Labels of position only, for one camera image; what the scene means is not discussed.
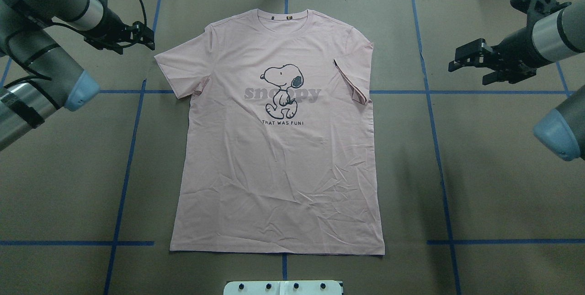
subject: pink t-shirt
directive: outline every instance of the pink t-shirt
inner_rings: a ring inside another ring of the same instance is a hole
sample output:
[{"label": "pink t-shirt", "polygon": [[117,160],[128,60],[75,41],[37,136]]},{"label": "pink t-shirt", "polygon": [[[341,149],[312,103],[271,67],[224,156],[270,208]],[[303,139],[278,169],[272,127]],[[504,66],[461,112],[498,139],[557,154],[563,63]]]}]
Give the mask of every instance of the pink t-shirt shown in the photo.
[{"label": "pink t-shirt", "polygon": [[191,95],[171,251],[383,255],[372,50],[313,10],[251,10],[155,56]]}]

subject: robotic arm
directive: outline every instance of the robotic arm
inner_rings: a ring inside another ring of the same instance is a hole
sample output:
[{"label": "robotic arm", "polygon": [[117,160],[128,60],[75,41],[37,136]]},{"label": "robotic arm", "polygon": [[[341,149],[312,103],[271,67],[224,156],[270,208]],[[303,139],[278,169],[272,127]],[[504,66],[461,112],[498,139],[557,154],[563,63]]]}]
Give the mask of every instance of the robotic arm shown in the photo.
[{"label": "robotic arm", "polygon": [[[154,50],[154,33],[144,23],[125,25],[108,0],[2,0],[0,53],[9,55],[29,76],[0,88],[0,150],[65,106],[75,111],[90,101],[99,85],[43,30],[72,29],[97,49],[119,54],[140,43]],[[53,22],[57,17],[66,24]]]},{"label": "robotic arm", "polygon": [[[483,84],[516,84],[546,66],[585,51],[585,0],[510,0],[527,15],[522,28],[494,47],[480,38],[455,50],[449,72],[462,67],[490,68]],[[534,135],[563,160],[585,159],[585,86],[551,110],[533,129]]]}]

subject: neckline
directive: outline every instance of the neckline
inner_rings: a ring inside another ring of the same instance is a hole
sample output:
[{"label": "neckline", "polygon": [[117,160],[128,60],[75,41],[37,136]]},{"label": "neckline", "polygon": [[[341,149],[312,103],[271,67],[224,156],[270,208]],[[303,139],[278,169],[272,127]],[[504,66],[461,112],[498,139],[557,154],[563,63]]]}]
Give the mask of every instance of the neckline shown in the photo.
[{"label": "neckline", "polygon": [[[267,33],[268,35],[274,37],[298,37],[302,35],[311,27],[311,21],[313,20],[313,10],[304,10],[303,12],[299,13],[290,13],[290,14],[274,14],[269,12],[264,12],[260,9],[255,9],[251,11],[251,17],[254,20],[254,23],[258,26],[258,30],[262,33]],[[278,21],[278,22],[286,22],[287,20],[300,20],[306,19],[303,26],[295,31],[292,32],[277,32],[266,28],[265,25],[262,24],[261,18],[267,21]]]}]

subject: folded sleeve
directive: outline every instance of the folded sleeve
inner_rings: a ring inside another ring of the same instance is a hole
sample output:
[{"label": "folded sleeve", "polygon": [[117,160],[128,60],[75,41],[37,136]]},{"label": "folded sleeve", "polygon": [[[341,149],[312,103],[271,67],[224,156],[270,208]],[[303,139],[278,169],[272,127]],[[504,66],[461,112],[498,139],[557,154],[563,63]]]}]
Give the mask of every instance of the folded sleeve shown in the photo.
[{"label": "folded sleeve", "polygon": [[357,29],[349,31],[345,55],[334,59],[343,80],[351,87],[351,98],[363,105],[370,101],[370,71],[374,44]]},{"label": "folded sleeve", "polygon": [[208,25],[205,32],[175,48],[154,56],[178,99],[199,95],[215,66],[218,37]]}]

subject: snoopy graphic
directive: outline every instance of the snoopy graphic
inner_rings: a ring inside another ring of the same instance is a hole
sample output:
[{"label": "snoopy graphic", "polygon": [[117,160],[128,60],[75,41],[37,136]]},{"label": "snoopy graphic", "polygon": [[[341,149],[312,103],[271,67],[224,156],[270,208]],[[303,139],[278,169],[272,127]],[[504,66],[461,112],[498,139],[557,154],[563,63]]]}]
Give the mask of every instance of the snoopy graphic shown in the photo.
[{"label": "snoopy graphic", "polygon": [[272,97],[273,104],[266,104],[266,112],[272,118],[290,119],[297,114],[297,101],[291,99],[288,89],[298,89],[305,82],[303,73],[294,64],[285,64],[280,68],[271,67],[264,71],[260,79],[278,87],[278,92]]}]

